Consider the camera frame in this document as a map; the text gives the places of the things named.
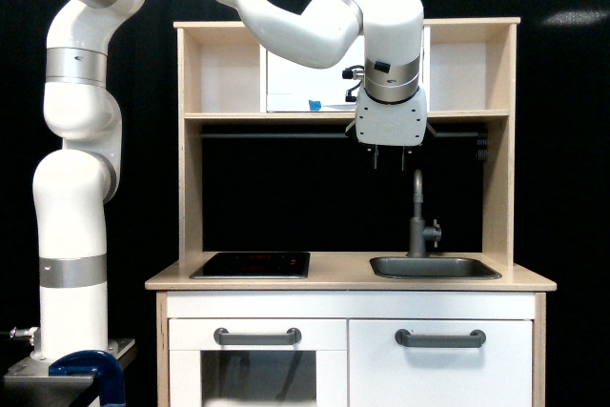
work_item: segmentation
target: oven window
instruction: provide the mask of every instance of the oven window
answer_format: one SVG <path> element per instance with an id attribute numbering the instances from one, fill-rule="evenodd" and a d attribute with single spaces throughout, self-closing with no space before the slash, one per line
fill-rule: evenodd
<path id="1" fill-rule="evenodd" d="M 315 407 L 315 352 L 201 352 L 204 407 Z"/>

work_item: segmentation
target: faucet handle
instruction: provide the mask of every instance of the faucet handle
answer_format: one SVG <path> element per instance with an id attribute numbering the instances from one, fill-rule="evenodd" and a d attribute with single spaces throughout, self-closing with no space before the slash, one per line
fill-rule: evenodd
<path id="1" fill-rule="evenodd" d="M 441 236 L 442 236 L 442 231 L 440 230 L 440 225 L 437 223 L 437 221 L 435 219 L 433 220 L 432 226 L 428 226 L 427 228 L 425 228 L 423 230 L 424 239 L 426 239 L 428 241 L 434 241 L 435 248 L 438 248 L 438 241 L 440 240 Z"/>

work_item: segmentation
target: cabinet door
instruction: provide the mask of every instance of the cabinet door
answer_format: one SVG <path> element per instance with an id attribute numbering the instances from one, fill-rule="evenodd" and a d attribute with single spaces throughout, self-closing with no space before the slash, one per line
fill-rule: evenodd
<path id="1" fill-rule="evenodd" d="M 349 369 L 351 407 L 531 407 L 532 322 L 350 320 Z"/>
<path id="2" fill-rule="evenodd" d="M 346 407 L 346 324 L 171 319 L 171 405 Z"/>

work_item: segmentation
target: wooden shelf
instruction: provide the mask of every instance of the wooden shelf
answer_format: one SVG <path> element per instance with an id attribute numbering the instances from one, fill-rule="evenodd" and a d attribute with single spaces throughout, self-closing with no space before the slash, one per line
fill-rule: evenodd
<path id="1" fill-rule="evenodd" d="M 488 122 L 508 118 L 508 110 L 429 112 L 434 123 Z M 185 113 L 184 119 L 199 124 L 349 124 L 354 112 L 283 113 Z"/>
<path id="2" fill-rule="evenodd" d="M 481 253 L 513 265 L 518 18 L 426 20 L 428 122 L 483 123 Z M 353 112 L 266 112 L 267 51 L 239 22 L 175 23 L 178 32 L 180 264 L 203 246 L 203 125 L 348 125 Z"/>

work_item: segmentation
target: blue object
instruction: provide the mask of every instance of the blue object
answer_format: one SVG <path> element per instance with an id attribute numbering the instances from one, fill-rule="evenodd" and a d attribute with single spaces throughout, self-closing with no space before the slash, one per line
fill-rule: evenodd
<path id="1" fill-rule="evenodd" d="M 57 359 L 49 367 L 50 376 L 94 375 L 99 385 L 102 407 L 125 407 L 123 368 L 110 353 L 101 350 L 75 352 Z"/>
<path id="2" fill-rule="evenodd" d="M 309 110 L 312 112 L 319 112 L 322 108 L 322 103 L 319 100 L 309 101 Z"/>

